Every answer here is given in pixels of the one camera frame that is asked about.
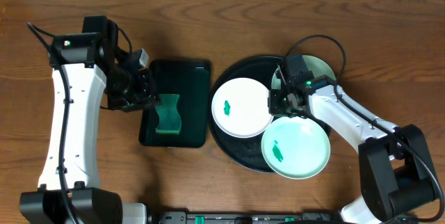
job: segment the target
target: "green paint mark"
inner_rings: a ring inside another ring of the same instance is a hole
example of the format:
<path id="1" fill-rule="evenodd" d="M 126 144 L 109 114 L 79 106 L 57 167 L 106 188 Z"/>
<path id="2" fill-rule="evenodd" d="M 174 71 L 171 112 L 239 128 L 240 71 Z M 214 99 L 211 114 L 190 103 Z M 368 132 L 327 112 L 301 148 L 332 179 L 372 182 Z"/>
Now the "green paint mark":
<path id="1" fill-rule="evenodd" d="M 224 102 L 224 113 L 227 116 L 229 116 L 229 114 L 230 114 L 230 104 L 228 101 Z"/>
<path id="2" fill-rule="evenodd" d="M 281 153 L 280 148 L 277 146 L 278 142 L 277 141 L 274 142 L 275 145 L 273 146 L 272 149 L 273 155 L 275 155 L 275 158 L 277 158 L 279 162 L 282 162 L 284 160 L 283 154 Z"/>

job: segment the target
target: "green connector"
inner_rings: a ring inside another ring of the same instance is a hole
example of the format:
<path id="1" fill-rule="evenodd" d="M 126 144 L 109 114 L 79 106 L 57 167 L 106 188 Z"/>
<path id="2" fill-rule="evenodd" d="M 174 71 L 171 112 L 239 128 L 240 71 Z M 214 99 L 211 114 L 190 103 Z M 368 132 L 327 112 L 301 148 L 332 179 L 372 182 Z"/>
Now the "green connector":
<path id="1" fill-rule="evenodd" d="M 195 224 L 204 224 L 204 217 L 203 216 L 196 216 L 195 217 Z"/>

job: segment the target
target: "black round tray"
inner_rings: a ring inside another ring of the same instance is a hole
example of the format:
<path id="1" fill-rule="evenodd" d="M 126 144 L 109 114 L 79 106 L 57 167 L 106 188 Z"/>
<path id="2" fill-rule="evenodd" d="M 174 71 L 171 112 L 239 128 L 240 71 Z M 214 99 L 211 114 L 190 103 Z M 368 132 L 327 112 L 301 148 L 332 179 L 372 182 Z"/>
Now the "black round tray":
<path id="1" fill-rule="evenodd" d="M 232 158 L 236 163 L 254 171 L 263 173 L 274 173 L 266 163 L 261 152 L 261 138 L 259 134 L 252 138 L 236 138 L 226 134 L 213 120 L 211 114 L 211 101 L 217 89 L 225 82 L 235 78 L 251 78 L 261 82 L 270 90 L 272 76 L 277 69 L 277 64 L 283 60 L 279 56 L 255 56 L 240 61 L 229 67 L 213 85 L 210 91 L 208 122 L 211 135 L 221 150 Z M 317 122 L 329 135 L 330 127 L 323 122 Z"/>

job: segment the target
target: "green sponge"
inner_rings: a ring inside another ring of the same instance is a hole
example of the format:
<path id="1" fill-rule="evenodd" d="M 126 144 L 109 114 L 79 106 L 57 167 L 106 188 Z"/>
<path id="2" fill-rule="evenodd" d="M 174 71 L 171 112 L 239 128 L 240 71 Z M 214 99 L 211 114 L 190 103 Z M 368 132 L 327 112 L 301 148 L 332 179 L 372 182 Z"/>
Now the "green sponge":
<path id="1" fill-rule="evenodd" d="M 161 94 L 162 105 L 155 106 L 159 115 L 159 124 L 156 127 L 158 134 L 179 134 L 182 121 L 177 110 L 179 95 Z"/>

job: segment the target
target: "wooden table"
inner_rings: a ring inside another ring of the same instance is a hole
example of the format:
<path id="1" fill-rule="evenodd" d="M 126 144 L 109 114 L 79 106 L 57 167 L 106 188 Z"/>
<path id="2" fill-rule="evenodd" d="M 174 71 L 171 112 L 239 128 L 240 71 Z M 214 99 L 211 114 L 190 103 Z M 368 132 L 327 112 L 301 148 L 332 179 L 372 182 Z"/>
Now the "wooden table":
<path id="1" fill-rule="evenodd" d="M 47 53 L 27 29 L 81 32 L 107 15 L 150 58 L 208 59 L 212 83 L 255 54 L 284 54 L 307 35 L 338 39 L 348 54 L 342 86 L 400 126 L 420 127 L 445 182 L 445 0 L 9 0 L 0 32 L 0 219 L 25 223 L 21 192 L 36 190 L 49 144 L 54 92 Z M 125 41 L 122 47 L 127 48 Z M 312 40 L 300 51 L 339 71 L 339 50 Z M 357 154 L 332 133 L 327 167 L 294 181 L 239 166 L 210 131 L 200 149 L 143 147 L 141 112 L 101 111 L 97 161 L 102 188 L 157 210 L 299 212 L 336 210 L 360 195 Z M 437 202 L 416 211 L 427 217 Z"/>

